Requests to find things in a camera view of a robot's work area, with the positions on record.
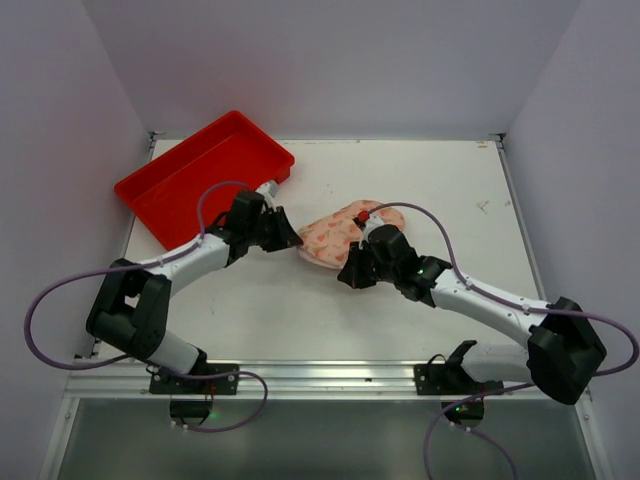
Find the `floral pink laundry bag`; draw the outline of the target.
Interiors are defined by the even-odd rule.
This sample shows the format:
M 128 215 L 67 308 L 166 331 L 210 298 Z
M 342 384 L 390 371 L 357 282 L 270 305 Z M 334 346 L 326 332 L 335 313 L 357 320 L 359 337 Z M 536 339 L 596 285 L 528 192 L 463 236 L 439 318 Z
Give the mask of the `floral pink laundry bag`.
M 375 200 L 357 200 L 301 227 L 297 232 L 303 241 L 298 247 L 299 255 L 312 264 L 340 270 L 346 263 L 350 244 L 361 239 L 361 231 L 353 219 L 361 211 L 379 205 Z

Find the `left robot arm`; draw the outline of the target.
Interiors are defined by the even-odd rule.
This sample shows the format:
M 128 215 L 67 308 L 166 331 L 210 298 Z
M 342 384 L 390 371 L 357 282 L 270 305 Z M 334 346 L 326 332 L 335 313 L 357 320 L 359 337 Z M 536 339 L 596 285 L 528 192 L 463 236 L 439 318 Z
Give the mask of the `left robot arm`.
M 148 365 L 182 377 L 204 375 L 206 353 L 167 330 L 170 300 L 252 247 L 271 253 L 302 244 L 284 209 L 274 203 L 277 190 L 274 182 L 240 190 L 211 225 L 200 221 L 194 239 L 155 260 L 115 261 L 87 318 L 88 333 Z

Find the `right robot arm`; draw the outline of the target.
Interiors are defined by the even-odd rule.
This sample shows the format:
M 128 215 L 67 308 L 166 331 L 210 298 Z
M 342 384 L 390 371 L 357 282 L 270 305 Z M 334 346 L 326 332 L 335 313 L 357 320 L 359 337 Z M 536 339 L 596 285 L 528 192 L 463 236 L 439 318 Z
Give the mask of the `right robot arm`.
M 458 273 L 452 263 L 416 253 L 393 225 L 350 244 L 338 280 L 353 289 L 392 284 L 406 299 L 461 314 L 511 339 L 507 346 L 467 341 L 447 360 L 476 384 L 531 383 L 573 405 L 606 358 L 604 344 L 580 306 L 519 297 Z

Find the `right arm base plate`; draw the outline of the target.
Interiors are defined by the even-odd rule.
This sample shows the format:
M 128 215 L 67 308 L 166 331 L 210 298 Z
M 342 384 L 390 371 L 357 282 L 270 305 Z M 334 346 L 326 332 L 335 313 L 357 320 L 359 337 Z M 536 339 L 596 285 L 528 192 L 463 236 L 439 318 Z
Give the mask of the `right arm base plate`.
M 478 382 L 462 368 L 463 350 L 469 349 L 471 346 L 471 343 L 466 342 L 448 357 L 436 354 L 426 363 L 416 364 L 413 367 L 416 393 L 422 396 L 459 395 L 467 397 L 503 388 L 502 381 Z M 455 425 L 475 428 L 483 420 L 484 413 L 484 401 L 477 399 L 454 407 L 445 413 L 445 417 Z

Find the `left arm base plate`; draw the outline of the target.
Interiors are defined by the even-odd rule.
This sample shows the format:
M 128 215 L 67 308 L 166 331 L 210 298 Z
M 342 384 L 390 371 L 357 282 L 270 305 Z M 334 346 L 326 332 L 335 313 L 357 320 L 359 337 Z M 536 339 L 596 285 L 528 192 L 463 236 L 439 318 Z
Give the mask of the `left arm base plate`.
M 169 396 L 169 415 L 179 425 L 202 426 L 213 414 L 217 395 L 236 394 L 239 366 L 232 363 L 199 365 L 186 379 L 156 368 L 151 374 L 149 393 Z

